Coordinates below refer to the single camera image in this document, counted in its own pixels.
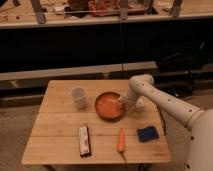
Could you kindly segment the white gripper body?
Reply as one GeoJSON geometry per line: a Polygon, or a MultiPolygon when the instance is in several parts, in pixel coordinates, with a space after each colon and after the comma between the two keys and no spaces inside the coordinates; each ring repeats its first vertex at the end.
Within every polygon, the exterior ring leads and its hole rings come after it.
{"type": "Polygon", "coordinates": [[[136,94],[132,90],[127,89],[116,100],[115,106],[120,111],[130,113],[135,108],[136,102],[137,102],[136,94]]]}

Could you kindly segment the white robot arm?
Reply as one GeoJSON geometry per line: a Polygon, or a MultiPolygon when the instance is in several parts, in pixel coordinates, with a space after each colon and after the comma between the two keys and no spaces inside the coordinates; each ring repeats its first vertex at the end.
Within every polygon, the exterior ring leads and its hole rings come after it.
{"type": "Polygon", "coordinates": [[[135,105],[144,96],[190,131],[185,171],[213,171],[213,108],[201,108],[154,87],[150,74],[132,76],[118,102],[135,105]]]}

